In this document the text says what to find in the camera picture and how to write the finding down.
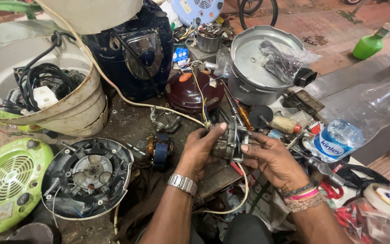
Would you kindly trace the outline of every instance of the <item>hand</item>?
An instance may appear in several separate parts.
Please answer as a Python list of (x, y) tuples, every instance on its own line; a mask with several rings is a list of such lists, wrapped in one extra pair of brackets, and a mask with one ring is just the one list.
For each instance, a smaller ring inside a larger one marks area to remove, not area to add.
[(308, 176), (287, 150), (284, 143), (260, 133), (250, 135), (259, 145), (242, 145), (243, 164), (259, 169), (282, 192), (294, 191), (309, 184)]
[(225, 133), (227, 127), (226, 123), (221, 123), (210, 131), (202, 128), (190, 133), (174, 174), (188, 177), (195, 183), (202, 179), (204, 164), (209, 158), (212, 158), (210, 156), (211, 148), (214, 142)]

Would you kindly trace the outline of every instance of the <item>man's left hand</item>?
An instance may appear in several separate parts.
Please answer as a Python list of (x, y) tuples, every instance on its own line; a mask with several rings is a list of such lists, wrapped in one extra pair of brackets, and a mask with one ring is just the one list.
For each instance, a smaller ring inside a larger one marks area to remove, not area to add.
[(227, 127), (226, 123), (221, 123), (210, 131), (202, 128), (190, 133), (174, 174), (188, 177), (195, 183), (202, 179), (204, 165), (211, 159), (213, 144), (225, 133)]

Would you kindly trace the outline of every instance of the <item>black bracelet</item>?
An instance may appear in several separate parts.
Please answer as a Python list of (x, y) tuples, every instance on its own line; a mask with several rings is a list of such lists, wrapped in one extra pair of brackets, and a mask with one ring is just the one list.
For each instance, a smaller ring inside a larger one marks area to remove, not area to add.
[(289, 191), (289, 192), (286, 192), (286, 193), (282, 193), (281, 192), (281, 194), (282, 194), (283, 197), (291, 197), (291, 196), (294, 196), (294, 195), (299, 194), (301, 192), (304, 192), (304, 191), (306, 191), (308, 189), (311, 189), (312, 187), (314, 187), (314, 184), (312, 182), (310, 182), (309, 184), (307, 184), (304, 187), (301, 187), (301, 188), (298, 188), (298, 189), (296, 189), (294, 191)]

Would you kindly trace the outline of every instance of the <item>tire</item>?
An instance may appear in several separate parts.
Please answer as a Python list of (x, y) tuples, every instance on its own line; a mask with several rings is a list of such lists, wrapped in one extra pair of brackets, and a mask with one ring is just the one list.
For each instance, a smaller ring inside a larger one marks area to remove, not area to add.
[[(245, 6), (246, 2), (247, 2), (247, 0), (242, 0), (242, 4), (239, 7), (240, 24), (241, 24), (243, 30), (247, 29), (246, 24), (245, 24), (245, 19), (243, 16), (243, 13), (244, 13), (243, 10), (244, 10), (244, 6)], [(272, 7), (273, 7), (273, 11), (274, 11), (274, 15), (273, 15), (272, 22), (270, 23), (270, 25), (272, 27), (274, 27), (276, 24), (276, 20), (278, 19), (278, 3), (276, 2), (276, 0), (270, 0), (270, 2), (272, 3)]]
[(347, 5), (356, 5), (360, 3), (362, 0), (344, 0), (344, 3)]
[[(259, 0), (258, 3), (255, 5), (255, 8), (253, 8), (251, 10), (243, 9), (243, 13), (252, 14), (253, 12), (257, 11), (261, 7), (262, 3), (263, 3), (263, 0)], [(240, 8), (240, 0), (237, 0), (237, 6), (239, 6), (239, 8)]]

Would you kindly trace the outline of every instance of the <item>green plastic bottle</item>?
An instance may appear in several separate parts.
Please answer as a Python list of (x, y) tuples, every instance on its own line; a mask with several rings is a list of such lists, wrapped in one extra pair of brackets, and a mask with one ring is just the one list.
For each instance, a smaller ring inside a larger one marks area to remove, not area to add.
[(387, 36), (389, 31), (390, 23), (386, 23), (374, 35), (362, 37), (356, 44), (355, 49), (353, 49), (353, 56), (358, 59), (365, 60), (382, 50), (382, 38)]

